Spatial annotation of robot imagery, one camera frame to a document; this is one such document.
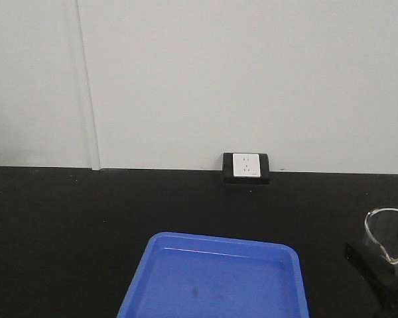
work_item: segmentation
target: white wall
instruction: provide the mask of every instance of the white wall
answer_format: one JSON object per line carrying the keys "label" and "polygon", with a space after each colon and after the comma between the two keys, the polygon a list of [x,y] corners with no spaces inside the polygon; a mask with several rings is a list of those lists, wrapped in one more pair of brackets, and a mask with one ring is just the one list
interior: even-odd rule
{"label": "white wall", "polygon": [[398,1],[80,8],[103,167],[398,173]]}
{"label": "white wall", "polygon": [[[102,167],[398,174],[398,1],[79,3]],[[98,164],[75,4],[0,1],[0,165]]]}
{"label": "white wall", "polygon": [[74,4],[0,1],[0,166],[91,166]]}

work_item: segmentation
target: electrical outlet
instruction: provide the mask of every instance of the electrical outlet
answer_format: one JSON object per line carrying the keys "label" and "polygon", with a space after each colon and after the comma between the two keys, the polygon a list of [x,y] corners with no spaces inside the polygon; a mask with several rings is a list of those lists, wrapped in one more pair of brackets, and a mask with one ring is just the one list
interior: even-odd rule
{"label": "electrical outlet", "polygon": [[225,152],[222,176],[225,184],[269,184],[268,155]]}
{"label": "electrical outlet", "polygon": [[233,176],[260,178],[261,167],[258,154],[233,154]]}

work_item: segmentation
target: white outlet faceplate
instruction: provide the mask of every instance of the white outlet faceplate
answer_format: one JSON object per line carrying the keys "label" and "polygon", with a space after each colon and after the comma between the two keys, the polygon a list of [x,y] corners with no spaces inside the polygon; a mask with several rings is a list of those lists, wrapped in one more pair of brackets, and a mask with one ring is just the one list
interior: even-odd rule
{"label": "white outlet faceplate", "polygon": [[258,154],[233,154],[233,176],[260,178]]}

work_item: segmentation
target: black countertop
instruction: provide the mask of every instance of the black countertop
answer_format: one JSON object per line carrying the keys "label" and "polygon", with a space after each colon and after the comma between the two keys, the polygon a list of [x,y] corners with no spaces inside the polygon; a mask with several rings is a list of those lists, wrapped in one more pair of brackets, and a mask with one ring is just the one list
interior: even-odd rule
{"label": "black countertop", "polygon": [[299,255],[311,318],[371,317],[344,259],[365,214],[398,206],[398,176],[0,168],[0,318],[115,317],[148,239],[163,231],[277,242]]}

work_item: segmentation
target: stain on tray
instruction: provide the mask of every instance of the stain on tray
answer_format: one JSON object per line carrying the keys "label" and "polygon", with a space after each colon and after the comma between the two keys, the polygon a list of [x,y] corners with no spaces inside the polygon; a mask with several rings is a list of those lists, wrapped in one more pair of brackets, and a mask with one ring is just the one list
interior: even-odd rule
{"label": "stain on tray", "polygon": [[199,297],[198,288],[192,288],[192,297],[195,298],[195,299]]}
{"label": "stain on tray", "polygon": [[224,300],[225,299],[224,295],[222,295],[220,293],[217,293],[216,295],[214,295],[214,298],[217,299],[217,300]]}

